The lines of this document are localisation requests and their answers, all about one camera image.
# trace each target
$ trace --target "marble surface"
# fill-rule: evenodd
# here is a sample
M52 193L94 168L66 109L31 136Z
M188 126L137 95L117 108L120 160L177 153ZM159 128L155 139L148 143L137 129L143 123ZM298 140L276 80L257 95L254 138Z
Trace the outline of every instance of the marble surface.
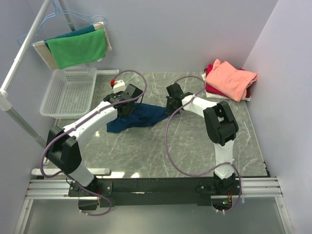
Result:
M143 75L148 82L143 102L164 107L168 85L186 75L200 77L200 73L186 72L153 72ZM111 78L111 76L97 77L92 109L112 92L109 83ZM143 81L134 73L124 73L119 79L143 89ZM179 84L184 92L196 93L202 88L202 83L195 78L181 80ZM265 164L246 103L232 100L227 102L239 126L234 142L234 165L243 176L266 176ZM59 120L58 126L63 127L73 121ZM85 165L88 168L110 168L113 172L124 173L123 177L184 176L171 165L166 155L164 135L167 121L168 119L154 127L127 129L119 134L107 133L104 125L80 146ZM208 138L204 118L194 113L182 111L173 118L168 134L168 145L173 160L180 169L188 173L198 174L215 166L215 149Z

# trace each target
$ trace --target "wire hanger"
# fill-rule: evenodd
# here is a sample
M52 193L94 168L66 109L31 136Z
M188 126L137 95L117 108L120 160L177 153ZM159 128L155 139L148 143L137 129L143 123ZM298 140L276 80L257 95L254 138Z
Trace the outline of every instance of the wire hanger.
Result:
M60 14L60 15L66 15L66 14L72 15L72 16L75 16L75 17L81 19L81 20L84 20L84 21L88 22L90 25L95 24L96 22L90 23L89 20L84 19L84 18L82 18L82 17L80 17L80 16L88 17L88 18L91 19L91 20L94 19L94 18L100 17L100 18L103 18L103 20L102 20L103 23L106 22L106 18L105 18L104 16L93 16L93 17L92 17L92 16L90 16L90 15L83 14L83 13L79 13L79 12L76 12L76 11L70 11L70 10L62 11L62 10L60 10L60 9L56 6L54 0L52 0L52 5L53 5L53 7L54 7L54 13L51 13L51 14L47 15L47 16L43 19L43 21L41 22L41 24L39 25L39 27L38 27L38 29L37 29L37 32L38 32L38 30L41 28L41 26L46 22L47 19L53 18L53 17L57 16L57 14ZM21 37L19 37L19 38L17 39L17 42L18 42L19 45L21 45L20 39L22 39L22 38L25 37L25 36L27 36L27 34L25 34L25 35L23 35L23 36L21 36Z

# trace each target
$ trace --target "red towel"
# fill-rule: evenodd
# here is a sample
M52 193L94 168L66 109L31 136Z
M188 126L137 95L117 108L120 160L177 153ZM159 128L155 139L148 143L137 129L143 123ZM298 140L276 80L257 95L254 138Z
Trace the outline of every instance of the red towel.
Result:
M206 72L206 77L207 75L212 71L213 69L213 65L209 64L208 67L204 70ZM212 94L219 94L222 95L224 97L230 98L227 95L225 95L224 93L222 93L221 91L217 90L216 88L212 87L209 84L206 84L206 91ZM250 90L249 87L247 88L247 93L246 93L246 98L250 98Z

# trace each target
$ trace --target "white plastic basket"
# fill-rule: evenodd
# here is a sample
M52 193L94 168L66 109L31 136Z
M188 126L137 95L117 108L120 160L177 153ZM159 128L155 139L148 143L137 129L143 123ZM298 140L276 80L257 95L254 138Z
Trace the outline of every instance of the white plastic basket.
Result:
M97 69L69 67L52 74L40 114L53 118L81 118L90 111Z

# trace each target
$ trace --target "wall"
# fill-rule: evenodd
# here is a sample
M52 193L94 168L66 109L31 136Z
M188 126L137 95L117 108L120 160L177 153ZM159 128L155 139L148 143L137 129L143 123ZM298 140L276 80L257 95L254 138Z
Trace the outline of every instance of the wall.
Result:
M37 10L41 0L27 0ZM216 58L242 67L277 0L64 0L68 9L104 15L113 51L97 68L202 71ZM77 28L81 20L75 20ZM64 17L42 29L68 32Z
M248 107L297 234L312 233L311 13L311 1L279 0L244 65L259 73Z
M35 15L26 1L10 0L0 8L0 71L2 84L19 46L16 39L26 33ZM51 77L41 58L30 48L9 91L13 107L43 137L54 120L42 117L39 108ZM6 113L0 111L0 233L15 229L30 179L30 171L39 165L42 148Z

